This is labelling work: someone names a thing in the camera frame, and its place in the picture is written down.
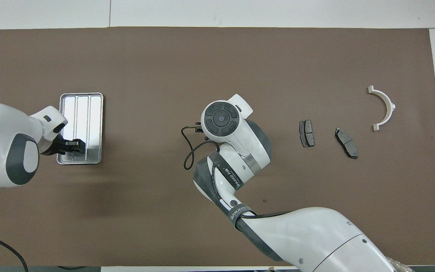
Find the curved dark brake pad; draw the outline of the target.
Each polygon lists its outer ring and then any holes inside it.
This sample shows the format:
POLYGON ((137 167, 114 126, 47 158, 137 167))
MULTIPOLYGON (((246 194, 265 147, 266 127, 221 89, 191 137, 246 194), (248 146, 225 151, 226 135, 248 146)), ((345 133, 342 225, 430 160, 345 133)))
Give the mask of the curved dark brake pad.
POLYGON ((358 158, 358 149, 352 137, 343 129, 337 127, 335 136, 349 158, 358 158))

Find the silver metal tray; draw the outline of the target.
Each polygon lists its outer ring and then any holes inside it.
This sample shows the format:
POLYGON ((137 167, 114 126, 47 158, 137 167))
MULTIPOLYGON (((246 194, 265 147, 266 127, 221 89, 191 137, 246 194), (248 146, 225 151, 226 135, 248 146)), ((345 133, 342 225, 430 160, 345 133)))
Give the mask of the silver metal tray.
POLYGON ((102 159, 103 102, 101 93, 66 93, 59 98, 59 110, 68 123, 62 129, 64 139, 81 139, 84 154, 57 155, 60 165, 96 165, 102 159))

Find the brown table mat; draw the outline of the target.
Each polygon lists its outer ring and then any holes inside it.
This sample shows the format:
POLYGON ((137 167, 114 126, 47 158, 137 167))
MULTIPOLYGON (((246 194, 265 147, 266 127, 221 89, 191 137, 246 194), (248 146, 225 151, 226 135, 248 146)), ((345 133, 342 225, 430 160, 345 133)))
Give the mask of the brown table mat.
POLYGON ((435 75, 426 29, 0 30, 0 103, 33 114, 104 96, 102 160, 42 156, 0 190, 0 239, 36 266, 268 266, 183 169, 180 134, 239 94, 271 163, 236 194, 257 213, 337 210, 390 258, 435 264, 435 75), (368 86, 396 105, 386 107, 368 86), (300 121, 315 145, 303 147, 300 121), (353 139, 347 156, 337 127, 353 139))

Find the rectangular dark brake pad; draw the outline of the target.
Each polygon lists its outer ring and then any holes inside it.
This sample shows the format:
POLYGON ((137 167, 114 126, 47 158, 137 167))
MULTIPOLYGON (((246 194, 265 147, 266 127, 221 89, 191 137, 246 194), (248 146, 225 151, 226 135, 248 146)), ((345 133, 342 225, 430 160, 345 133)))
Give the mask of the rectangular dark brake pad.
POLYGON ((303 147, 313 147, 315 145, 312 122, 310 119, 300 121, 299 132, 303 147))

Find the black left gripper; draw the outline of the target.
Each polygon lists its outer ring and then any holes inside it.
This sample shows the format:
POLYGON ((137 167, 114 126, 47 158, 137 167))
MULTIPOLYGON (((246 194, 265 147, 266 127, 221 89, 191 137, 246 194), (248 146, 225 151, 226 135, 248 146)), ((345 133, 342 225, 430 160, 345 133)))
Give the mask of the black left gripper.
POLYGON ((58 133, 53 141, 44 137, 40 139, 40 154, 51 156, 54 154, 66 154, 67 156, 84 156, 86 153, 86 143, 81 139, 68 141, 64 139, 61 133, 58 133))

